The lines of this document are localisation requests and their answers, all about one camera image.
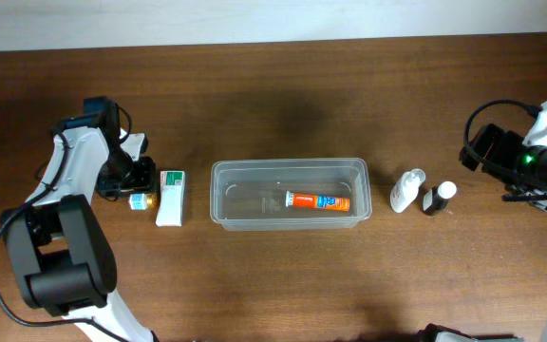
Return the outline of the white green medicine box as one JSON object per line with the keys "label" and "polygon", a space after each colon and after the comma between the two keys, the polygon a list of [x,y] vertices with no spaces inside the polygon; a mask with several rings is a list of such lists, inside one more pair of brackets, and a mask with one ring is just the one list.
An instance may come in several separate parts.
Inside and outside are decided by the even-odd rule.
{"label": "white green medicine box", "polygon": [[184,171],[160,172],[160,207],[156,217],[159,227],[180,227],[182,225],[184,190]]}

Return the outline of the dark bottle white cap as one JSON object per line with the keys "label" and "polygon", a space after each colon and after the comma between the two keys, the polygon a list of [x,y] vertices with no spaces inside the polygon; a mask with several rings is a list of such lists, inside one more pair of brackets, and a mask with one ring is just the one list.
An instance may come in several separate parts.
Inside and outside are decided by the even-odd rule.
{"label": "dark bottle white cap", "polygon": [[428,216],[439,214],[457,193],[457,185],[452,181],[444,181],[432,187],[423,199],[423,212]]}

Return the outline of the white spray bottle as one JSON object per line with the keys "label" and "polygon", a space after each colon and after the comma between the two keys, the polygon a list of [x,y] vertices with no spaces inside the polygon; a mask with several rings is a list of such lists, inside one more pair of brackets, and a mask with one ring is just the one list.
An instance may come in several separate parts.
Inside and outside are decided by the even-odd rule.
{"label": "white spray bottle", "polygon": [[416,168],[404,172],[390,192],[390,206],[395,213],[402,213],[419,193],[425,181],[425,172]]}

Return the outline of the orange tablet tube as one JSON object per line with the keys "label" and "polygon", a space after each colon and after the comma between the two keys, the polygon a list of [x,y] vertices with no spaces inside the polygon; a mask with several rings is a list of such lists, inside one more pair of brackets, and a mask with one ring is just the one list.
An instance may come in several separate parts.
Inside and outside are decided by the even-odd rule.
{"label": "orange tablet tube", "polygon": [[348,212],[350,209],[350,200],[347,198],[314,194],[299,194],[287,191],[285,195],[285,205],[287,207]]}

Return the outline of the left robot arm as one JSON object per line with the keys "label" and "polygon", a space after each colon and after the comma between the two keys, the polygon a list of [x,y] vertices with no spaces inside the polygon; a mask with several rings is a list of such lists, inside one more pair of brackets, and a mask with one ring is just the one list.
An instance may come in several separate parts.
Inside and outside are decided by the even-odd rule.
{"label": "left robot arm", "polygon": [[0,292],[0,308],[30,328],[75,325],[92,341],[154,341],[156,334],[131,313],[117,290],[113,250],[94,214],[94,196],[116,201],[154,193],[159,177],[145,156],[148,140],[122,128],[129,113],[102,96],[83,102],[83,113],[51,129],[53,153],[35,191],[0,218],[20,295],[49,321],[15,314]]}

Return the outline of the clear plastic container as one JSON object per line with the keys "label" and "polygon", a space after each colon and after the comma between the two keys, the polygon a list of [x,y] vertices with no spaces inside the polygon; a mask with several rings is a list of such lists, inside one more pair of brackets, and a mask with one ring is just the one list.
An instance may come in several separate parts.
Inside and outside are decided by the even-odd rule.
{"label": "clear plastic container", "polygon": [[359,158],[219,161],[210,215],[228,231],[352,228],[372,214]]}

